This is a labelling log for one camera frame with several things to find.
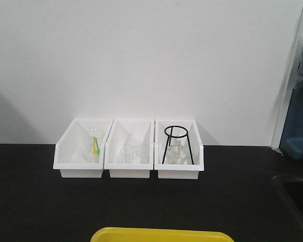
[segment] yellow plastic container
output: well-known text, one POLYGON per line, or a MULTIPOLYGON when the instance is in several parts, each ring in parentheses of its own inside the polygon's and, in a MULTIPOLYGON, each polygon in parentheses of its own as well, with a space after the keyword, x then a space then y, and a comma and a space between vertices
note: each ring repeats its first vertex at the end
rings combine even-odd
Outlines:
POLYGON ((234 242, 228 235, 220 232, 115 228, 100 229, 91 242, 234 242))

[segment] black wire stand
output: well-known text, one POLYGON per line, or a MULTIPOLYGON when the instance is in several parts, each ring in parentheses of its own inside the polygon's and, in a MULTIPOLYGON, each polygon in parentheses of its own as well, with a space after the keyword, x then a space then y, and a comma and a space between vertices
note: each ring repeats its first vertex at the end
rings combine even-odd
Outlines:
POLYGON ((165 147, 165 152, 164 152, 162 164, 164 164, 165 156, 166 156, 166 152, 167 152, 167 148, 171 145, 171 140, 172 140, 172 138, 174 138, 174 139, 181 139, 181 138, 186 137, 186 138, 187 138, 187 143, 188 143, 188 148, 189 148, 189 150, 190 150, 192 165, 194 165, 194 162, 193 162, 193 155, 192 155, 192 150, 191 150, 191 144, 190 144, 190 139, 189 139, 189 137, 188 137, 188 130, 187 130, 186 128, 182 127, 182 126, 171 125, 171 126, 166 127, 165 130, 164 130, 164 132, 165 132, 165 135, 167 135, 167 141, 166 141, 166 147, 165 147), (174 128, 183 129, 183 130, 185 130, 186 133, 185 133, 184 135, 181 135, 181 136, 174 136, 174 135, 173 135, 173 129, 174 129, 174 128), (170 133, 170 134, 168 134, 168 133, 166 132, 168 129, 171 129, 171 133, 170 133))

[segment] glass beaker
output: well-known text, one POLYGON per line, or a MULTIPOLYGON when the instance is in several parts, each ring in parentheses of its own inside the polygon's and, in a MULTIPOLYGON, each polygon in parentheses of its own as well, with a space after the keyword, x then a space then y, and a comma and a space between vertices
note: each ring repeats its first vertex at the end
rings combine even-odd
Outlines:
POLYGON ((89 162, 99 162, 100 149, 105 133, 101 130, 91 129, 83 134, 84 158, 89 162))
POLYGON ((129 142, 120 149, 120 159, 124 163, 140 163, 142 144, 135 140, 130 139, 129 142))

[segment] white wall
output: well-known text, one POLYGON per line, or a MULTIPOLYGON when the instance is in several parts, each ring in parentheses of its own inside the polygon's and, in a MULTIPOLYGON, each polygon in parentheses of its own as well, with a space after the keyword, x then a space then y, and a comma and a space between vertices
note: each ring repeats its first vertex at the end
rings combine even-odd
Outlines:
POLYGON ((269 146, 303 1, 0 0, 0 143, 73 118, 193 118, 269 146))

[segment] yellow stirring rod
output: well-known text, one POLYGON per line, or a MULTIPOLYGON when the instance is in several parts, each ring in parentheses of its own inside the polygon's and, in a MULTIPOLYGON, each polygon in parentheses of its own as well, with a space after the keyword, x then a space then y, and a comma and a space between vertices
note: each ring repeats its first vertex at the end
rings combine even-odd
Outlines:
POLYGON ((93 137, 93 154, 98 153, 97 140, 96 137, 93 137))

